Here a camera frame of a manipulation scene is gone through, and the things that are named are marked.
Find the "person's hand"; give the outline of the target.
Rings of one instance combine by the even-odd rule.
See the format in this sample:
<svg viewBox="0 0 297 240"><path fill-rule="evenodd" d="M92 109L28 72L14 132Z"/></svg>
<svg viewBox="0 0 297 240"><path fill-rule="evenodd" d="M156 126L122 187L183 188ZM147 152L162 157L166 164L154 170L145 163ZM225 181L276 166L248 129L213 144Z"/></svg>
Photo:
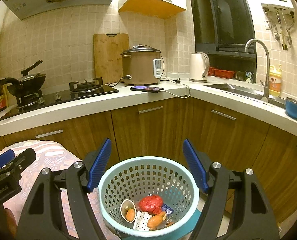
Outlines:
<svg viewBox="0 0 297 240"><path fill-rule="evenodd" d="M9 208L2 209L2 221L7 228L9 239L15 239L17 233L17 223L14 214Z"/></svg>

